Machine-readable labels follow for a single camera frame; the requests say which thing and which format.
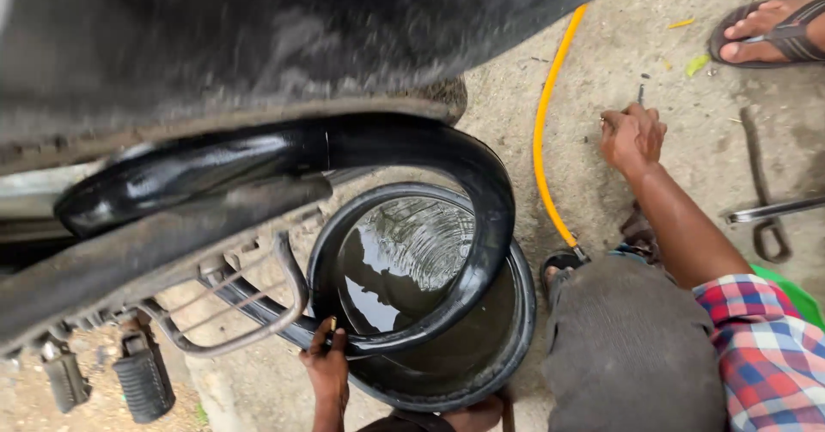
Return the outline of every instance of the sleeve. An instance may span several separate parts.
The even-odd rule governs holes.
[[[825,334],[750,274],[695,288],[715,331],[733,430],[825,429]]]

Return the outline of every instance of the muddy mudguard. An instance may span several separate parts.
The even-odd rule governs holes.
[[[0,155],[427,85],[588,1],[0,0]]]

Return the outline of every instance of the yellow hose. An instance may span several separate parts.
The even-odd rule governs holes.
[[[572,14],[570,25],[564,32],[562,43],[559,45],[559,51],[556,52],[556,57],[553,58],[553,65],[550,67],[550,73],[547,74],[547,80],[544,82],[544,89],[541,91],[541,99],[539,100],[539,110],[535,113],[535,129],[533,130],[533,170],[535,171],[535,182],[539,187],[539,194],[541,200],[544,202],[544,208],[547,209],[547,214],[553,221],[553,226],[562,235],[565,242],[571,247],[575,248],[578,244],[576,238],[572,236],[567,226],[564,226],[564,221],[559,212],[556,211],[556,206],[553,205],[553,199],[550,197],[550,191],[547,189],[547,178],[544,176],[544,160],[541,157],[541,142],[544,137],[544,119],[547,116],[547,105],[550,103],[550,96],[553,95],[553,86],[556,83],[556,78],[559,77],[559,70],[564,63],[564,57],[570,49],[572,37],[576,35],[578,23],[582,21],[584,11],[587,5],[581,5]]]

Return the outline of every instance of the footpeg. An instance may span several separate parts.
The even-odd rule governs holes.
[[[175,394],[149,327],[138,324],[137,319],[123,326],[127,329],[120,339],[123,358],[112,368],[123,387],[132,419],[137,424],[149,424],[175,406]]]
[[[75,406],[89,400],[92,387],[80,374],[77,357],[66,343],[47,341],[43,345],[41,360],[43,369],[49,375],[55,404],[61,413],[68,413]]]

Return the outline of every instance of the dirt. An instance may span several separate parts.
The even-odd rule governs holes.
[[[182,362],[175,353],[166,354],[169,350],[164,350],[164,360],[169,365],[177,402],[166,416],[152,424],[135,424],[111,369],[119,356],[117,345],[114,327],[78,333],[72,338],[70,347],[77,353],[81,373],[93,390],[87,403],[65,415],[55,406],[49,379],[35,354],[24,354],[19,368],[5,363],[0,368],[0,431],[211,432],[200,399],[189,385],[188,373],[181,372]]]

